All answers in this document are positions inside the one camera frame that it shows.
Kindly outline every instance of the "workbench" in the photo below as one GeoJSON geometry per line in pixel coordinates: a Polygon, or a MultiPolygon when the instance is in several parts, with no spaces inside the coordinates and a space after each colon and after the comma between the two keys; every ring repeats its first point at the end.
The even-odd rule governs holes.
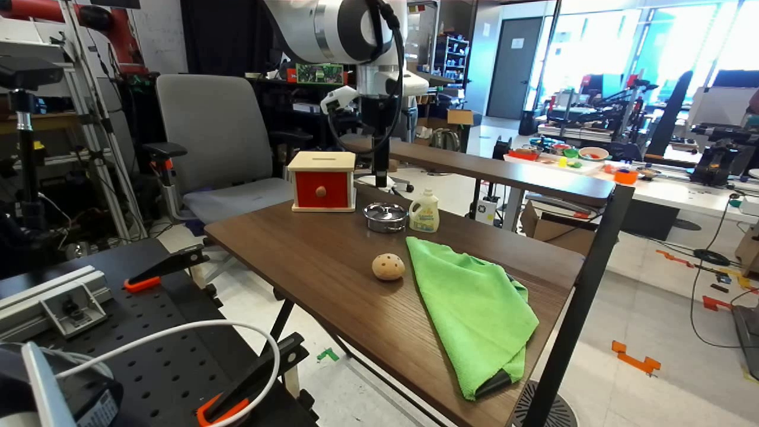
{"type": "MultiPolygon", "coordinates": [[[[147,295],[126,295],[120,282],[169,251],[157,242],[134,242],[84,259],[65,261],[44,273],[26,273],[0,281],[0,299],[39,285],[81,266],[94,266],[104,273],[110,302],[104,305],[106,321],[74,339],[62,339],[55,331],[37,334],[34,342],[88,357],[104,355],[153,331],[189,321],[221,318],[210,295],[196,289],[185,273],[161,281],[159,289],[147,295]]],[[[196,426],[193,409],[210,397],[228,393],[256,355],[231,327],[214,327],[176,334],[153,345],[133,349],[106,362],[115,382],[123,384],[123,402],[115,427],[133,426],[196,426]]],[[[311,416],[275,384],[271,397],[254,412],[243,426],[312,426],[311,416]]]]}

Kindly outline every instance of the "wooden table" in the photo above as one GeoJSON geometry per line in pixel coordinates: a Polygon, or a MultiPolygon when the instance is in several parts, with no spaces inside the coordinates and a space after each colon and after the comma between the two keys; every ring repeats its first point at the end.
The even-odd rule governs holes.
{"type": "MultiPolygon", "coordinates": [[[[357,208],[382,197],[386,194],[361,190],[357,208]]],[[[361,213],[294,213],[288,204],[276,204],[214,224],[209,235],[456,426],[510,421],[523,381],[479,403],[464,402],[413,276],[397,285],[372,279],[369,263],[383,251],[397,254],[409,266],[403,237],[415,232],[376,235],[362,225],[361,213]]],[[[528,287],[531,308],[541,321],[527,352],[528,376],[584,259],[450,213],[441,217],[438,232],[418,237],[495,261],[528,287]]]]}
{"type": "MultiPolygon", "coordinates": [[[[343,143],[356,152],[365,152],[369,147],[368,139],[343,139],[343,143]]],[[[422,170],[472,175],[479,180],[510,186],[516,190],[534,190],[579,204],[603,208],[614,190],[614,184],[608,180],[598,180],[559,170],[536,170],[534,164],[470,157],[461,152],[433,151],[397,140],[388,145],[388,157],[422,170]]]]}

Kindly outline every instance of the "orange object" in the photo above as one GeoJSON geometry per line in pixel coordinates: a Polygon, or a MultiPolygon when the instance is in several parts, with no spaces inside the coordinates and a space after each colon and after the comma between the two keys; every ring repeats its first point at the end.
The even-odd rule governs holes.
{"type": "Polygon", "coordinates": [[[534,151],[512,151],[512,152],[508,152],[508,157],[527,160],[527,161],[536,161],[536,160],[541,160],[541,155],[539,155],[539,152],[534,152],[534,151]]]}
{"type": "Polygon", "coordinates": [[[686,269],[697,269],[697,263],[690,263],[690,261],[674,256],[668,251],[657,249],[657,254],[664,256],[665,261],[682,263],[686,269]]]}
{"type": "Polygon", "coordinates": [[[142,295],[142,293],[148,293],[148,289],[153,289],[153,287],[159,287],[159,285],[161,285],[161,279],[153,276],[153,279],[147,279],[147,281],[140,281],[140,282],[123,282],[123,289],[126,289],[128,295],[142,295]]]}
{"type": "Polygon", "coordinates": [[[636,184],[638,184],[638,171],[617,170],[617,171],[614,171],[614,184],[619,184],[619,186],[636,186],[636,184]]]}
{"type": "Polygon", "coordinates": [[[706,296],[706,295],[701,296],[701,305],[705,305],[706,311],[719,311],[719,308],[731,311],[731,305],[719,302],[719,299],[712,299],[712,296],[706,296]]]}
{"type": "Polygon", "coordinates": [[[294,68],[285,70],[285,84],[299,84],[299,72],[294,68]]]}
{"type": "Polygon", "coordinates": [[[632,359],[625,355],[625,345],[612,342],[612,352],[617,355],[619,362],[646,372],[646,377],[654,376],[654,370],[662,370],[662,364],[657,359],[645,357],[643,362],[632,359]]]}
{"type": "Polygon", "coordinates": [[[221,395],[216,395],[210,402],[201,403],[193,412],[193,421],[196,421],[199,427],[210,427],[216,422],[223,422],[223,421],[231,419],[234,414],[243,412],[243,407],[248,403],[248,400],[241,400],[230,412],[225,412],[217,421],[209,421],[206,414],[217,400],[221,400],[221,395]]]}

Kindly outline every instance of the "ball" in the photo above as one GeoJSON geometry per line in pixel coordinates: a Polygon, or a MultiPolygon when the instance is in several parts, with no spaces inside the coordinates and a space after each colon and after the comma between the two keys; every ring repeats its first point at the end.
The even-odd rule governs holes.
{"type": "Polygon", "coordinates": [[[405,276],[405,263],[396,254],[378,254],[372,261],[372,273],[382,282],[393,282],[393,281],[401,281],[405,276]]]}

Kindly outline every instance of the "orange clamp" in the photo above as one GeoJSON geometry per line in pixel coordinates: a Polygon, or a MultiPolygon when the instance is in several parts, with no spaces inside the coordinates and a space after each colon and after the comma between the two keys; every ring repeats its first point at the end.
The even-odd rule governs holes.
{"type": "Polygon", "coordinates": [[[193,412],[193,421],[199,427],[210,427],[221,421],[228,421],[231,419],[234,414],[243,412],[243,407],[248,403],[248,400],[241,400],[237,402],[231,409],[228,409],[217,421],[209,421],[206,414],[209,409],[221,400],[221,395],[216,395],[210,402],[201,403],[196,412],[193,412]]]}
{"type": "Polygon", "coordinates": [[[632,359],[625,355],[625,345],[612,342],[612,352],[617,355],[619,362],[646,372],[646,377],[654,376],[654,370],[662,370],[662,364],[657,359],[645,357],[643,362],[632,359]]]}
{"type": "Polygon", "coordinates": [[[140,282],[123,282],[123,289],[126,289],[128,295],[142,295],[142,293],[148,293],[148,289],[153,289],[153,287],[159,287],[159,285],[161,285],[161,279],[153,276],[153,279],[147,279],[147,281],[140,281],[140,282]]]}

